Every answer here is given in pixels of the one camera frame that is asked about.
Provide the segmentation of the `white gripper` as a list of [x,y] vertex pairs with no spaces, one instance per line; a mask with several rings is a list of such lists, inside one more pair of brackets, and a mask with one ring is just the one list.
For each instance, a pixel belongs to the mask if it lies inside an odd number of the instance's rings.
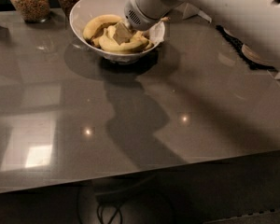
[[133,36],[133,29],[145,31],[150,29],[170,10],[179,6],[178,0],[129,0],[124,8],[126,21],[115,25],[113,39],[120,45]]

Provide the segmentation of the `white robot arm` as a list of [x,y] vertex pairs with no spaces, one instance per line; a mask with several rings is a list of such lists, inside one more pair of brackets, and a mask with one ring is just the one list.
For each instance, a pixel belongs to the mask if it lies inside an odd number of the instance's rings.
[[127,0],[128,26],[145,31],[189,3],[239,38],[280,72],[280,0]]

